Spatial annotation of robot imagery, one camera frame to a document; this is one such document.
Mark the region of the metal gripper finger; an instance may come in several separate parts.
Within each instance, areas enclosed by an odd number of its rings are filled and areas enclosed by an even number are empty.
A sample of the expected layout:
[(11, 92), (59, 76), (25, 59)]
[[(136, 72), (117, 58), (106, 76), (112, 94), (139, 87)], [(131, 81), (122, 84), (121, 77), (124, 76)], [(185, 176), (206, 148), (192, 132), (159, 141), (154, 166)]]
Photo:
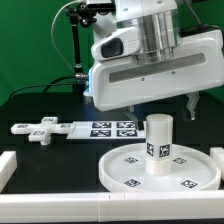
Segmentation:
[(127, 117), (134, 122), (135, 124), (135, 128), (139, 129), (139, 124), (138, 124), (138, 119), (137, 117), (134, 115), (134, 107), (133, 106), (128, 106), (124, 108), (125, 114), (127, 115)]
[(197, 107), (200, 96), (198, 92), (192, 92), (188, 93), (186, 97), (187, 97), (187, 103), (185, 107), (186, 120), (194, 121), (196, 119), (195, 109)]

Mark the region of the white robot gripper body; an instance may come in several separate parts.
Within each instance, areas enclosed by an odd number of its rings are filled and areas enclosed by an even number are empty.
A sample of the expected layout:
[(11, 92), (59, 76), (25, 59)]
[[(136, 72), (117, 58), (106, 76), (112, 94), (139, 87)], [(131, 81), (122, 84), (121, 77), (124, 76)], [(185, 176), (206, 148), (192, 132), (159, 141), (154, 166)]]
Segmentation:
[(107, 111), (221, 86), (222, 47), (222, 33), (214, 30), (183, 38), (162, 62), (139, 65), (133, 56), (98, 62), (91, 71), (94, 105)]

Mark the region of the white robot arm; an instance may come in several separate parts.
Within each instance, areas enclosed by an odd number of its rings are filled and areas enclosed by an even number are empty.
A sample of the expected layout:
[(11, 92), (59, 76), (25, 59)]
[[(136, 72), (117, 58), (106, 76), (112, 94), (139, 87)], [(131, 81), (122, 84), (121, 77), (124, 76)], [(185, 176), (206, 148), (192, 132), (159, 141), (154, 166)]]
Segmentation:
[(100, 111), (186, 95), (195, 118), (201, 90), (224, 84), (223, 34), (199, 26), (187, 36), (175, 0), (86, 0), (94, 23), (90, 90)]

